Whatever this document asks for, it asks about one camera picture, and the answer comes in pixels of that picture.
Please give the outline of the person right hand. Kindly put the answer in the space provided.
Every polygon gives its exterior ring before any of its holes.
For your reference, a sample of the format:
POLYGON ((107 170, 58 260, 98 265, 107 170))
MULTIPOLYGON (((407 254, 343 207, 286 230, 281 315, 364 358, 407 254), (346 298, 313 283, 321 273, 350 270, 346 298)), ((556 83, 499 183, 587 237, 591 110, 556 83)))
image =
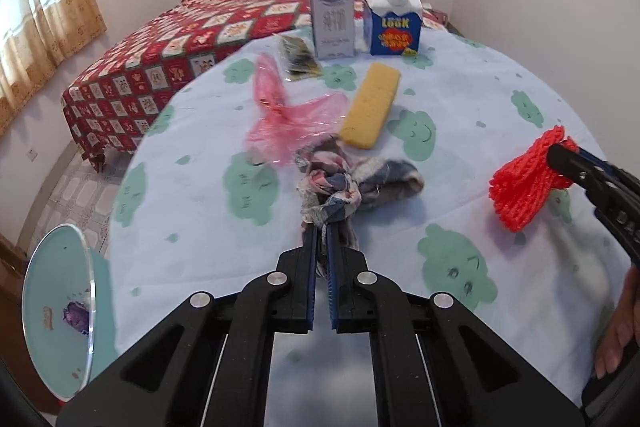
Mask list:
POLYGON ((622 361, 624 349, 631 340, 639 341, 639 332, 639 269, 633 265, 627 272, 622 295, 594 355, 594 373, 597 379, 616 371, 622 361))

